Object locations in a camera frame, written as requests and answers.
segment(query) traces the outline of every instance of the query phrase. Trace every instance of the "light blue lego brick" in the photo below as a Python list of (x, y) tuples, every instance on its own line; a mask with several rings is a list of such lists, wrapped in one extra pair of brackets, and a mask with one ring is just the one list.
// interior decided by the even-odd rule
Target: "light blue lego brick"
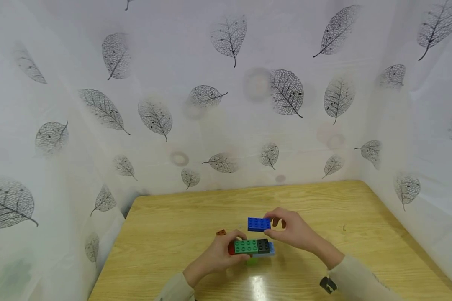
[(273, 246), (273, 243), (270, 241), (270, 252), (268, 254), (252, 254), (253, 257), (271, 257), (275, 256), (275, 247)]

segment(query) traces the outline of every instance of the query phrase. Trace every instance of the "wooden table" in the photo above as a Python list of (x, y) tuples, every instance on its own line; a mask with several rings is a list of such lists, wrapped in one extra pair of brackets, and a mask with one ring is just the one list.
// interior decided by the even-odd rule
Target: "wooden table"
[[(138, 197), (89, 300), (152, 301), (216, 231), (238, 228), (249, 239), (264, 238), (247, 232), (247, 218), (277, 206), (298, 211), (406, 300), (452, 300), (452, 282), (361, 181)], [(204, 278), (195, 289), (197, 300), (343, 300), (319, 287), (326, 269), (312, 254), (274, 244), (275, 257)]]

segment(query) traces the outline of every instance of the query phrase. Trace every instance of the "wrist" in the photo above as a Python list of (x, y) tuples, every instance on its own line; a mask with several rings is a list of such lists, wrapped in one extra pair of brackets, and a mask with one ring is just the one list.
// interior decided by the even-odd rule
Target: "wrist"
[(207, 267), (200, 261), (200, 259), (196, 259), (193, 262), (189, 263), (189, 265), (182, 272), (186, 282), (191, 288), (194, 288), (198, 285), (198, 283), (203, 279), (209, 271)]
[(315, 244), (311, 252), (325, 264), (328, 270), (334, 269), (344, 258), (344, 254), (324, 238)]

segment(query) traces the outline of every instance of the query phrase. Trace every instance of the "green lego brick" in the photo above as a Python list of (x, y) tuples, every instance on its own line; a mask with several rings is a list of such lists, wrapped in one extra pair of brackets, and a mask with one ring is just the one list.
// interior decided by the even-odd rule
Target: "green lego brick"
[(258, 245), (256, 240), (237, 240), (234, 251), (236, 254), (258, 254)]
[(246, 265), (256, 265), (258, 263), (258, 257), (251, 257), (246, 262)]

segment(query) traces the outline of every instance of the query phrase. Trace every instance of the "fabric wall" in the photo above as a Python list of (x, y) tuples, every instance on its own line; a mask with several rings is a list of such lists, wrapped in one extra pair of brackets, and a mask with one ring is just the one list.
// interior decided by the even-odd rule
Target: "fabric wall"
[(86, 300), (138, 195), (345, 179), (452, 279), (452, 0), (0, 1), (0, 301)]

